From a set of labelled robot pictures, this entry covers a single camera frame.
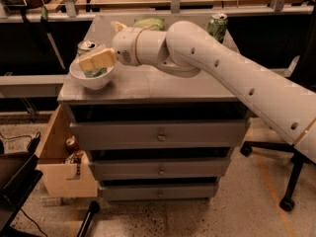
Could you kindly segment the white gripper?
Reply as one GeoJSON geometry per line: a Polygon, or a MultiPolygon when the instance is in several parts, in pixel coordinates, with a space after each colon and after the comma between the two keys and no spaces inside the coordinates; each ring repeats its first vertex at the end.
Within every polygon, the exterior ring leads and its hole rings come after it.
{"type": "Polygon", "coordinates": [[[136,43],[142,29],[128,28],[127,25],[117,21],[111,21],[111,26],[117,33],[113,38],[113,48],[116,53],[111,48],[102,48],[81,55],[79,66],[83,71],[92,72],[112,67],[117,62],[117,58],[124,65],[140,65],[136,54],[136,43]]]}

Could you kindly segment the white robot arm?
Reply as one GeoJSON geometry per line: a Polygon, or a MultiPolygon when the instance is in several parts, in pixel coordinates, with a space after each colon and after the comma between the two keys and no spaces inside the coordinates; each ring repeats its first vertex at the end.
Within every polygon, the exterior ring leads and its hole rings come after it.
{"type": "Polygon", "coordinates": [[[168,31],[125,28],[81,55],[85,72],[124,65],[151,65],[180,77],[203,70],[311,161],[316,160],[316,93],[229,49],[198,25],[179,21],[168,31]]]}

